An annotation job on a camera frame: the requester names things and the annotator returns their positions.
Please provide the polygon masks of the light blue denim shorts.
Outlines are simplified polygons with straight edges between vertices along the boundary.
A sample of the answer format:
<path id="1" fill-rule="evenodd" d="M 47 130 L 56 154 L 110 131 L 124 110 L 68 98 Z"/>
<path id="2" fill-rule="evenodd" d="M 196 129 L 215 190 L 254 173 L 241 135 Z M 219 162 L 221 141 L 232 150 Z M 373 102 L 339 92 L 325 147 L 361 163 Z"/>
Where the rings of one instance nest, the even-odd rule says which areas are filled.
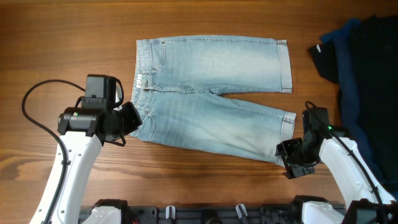
<path id="1" fill-rule="evenodd" d="M 132 137 L 282 165 L 276 147 L 292 138 L 295 113 L 233 94 L 292 89 L 285 40 L 233 35 L 138 40 L 131 101 L 142 124 Z"/>

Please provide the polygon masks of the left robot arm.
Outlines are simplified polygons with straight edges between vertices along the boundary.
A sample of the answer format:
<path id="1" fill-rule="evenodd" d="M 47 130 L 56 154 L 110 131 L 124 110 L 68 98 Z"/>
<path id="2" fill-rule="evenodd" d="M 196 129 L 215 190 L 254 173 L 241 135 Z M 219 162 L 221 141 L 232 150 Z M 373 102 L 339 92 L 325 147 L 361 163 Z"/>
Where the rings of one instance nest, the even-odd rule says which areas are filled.
<path id="1" fill-rule="evenodd" d="M 120 110 L 67 108 L 58 119 L 60 142 L 39 206 L 31 223 L 77 223 L 90 172 L 104 143 L 142 124 L 131 102 Z"/>

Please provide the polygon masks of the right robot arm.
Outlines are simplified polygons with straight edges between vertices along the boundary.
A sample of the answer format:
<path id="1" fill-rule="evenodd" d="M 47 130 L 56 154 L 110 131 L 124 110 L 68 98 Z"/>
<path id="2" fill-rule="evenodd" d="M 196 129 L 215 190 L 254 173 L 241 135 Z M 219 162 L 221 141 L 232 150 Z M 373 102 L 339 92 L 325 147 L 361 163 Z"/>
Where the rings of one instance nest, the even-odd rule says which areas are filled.
<path id="1" fill-rule="evenodd" d="M 397 223 L 397 201 L 375 178 L 347 134 L 326 126 L 277 145 L 275 154 L 281 157 L 288 178 L 312 174 L 321 162 L 345 201 L 346 212 L 341 214 L 323 198 L 298 196 L 293 216 L 299 223 Z"/>

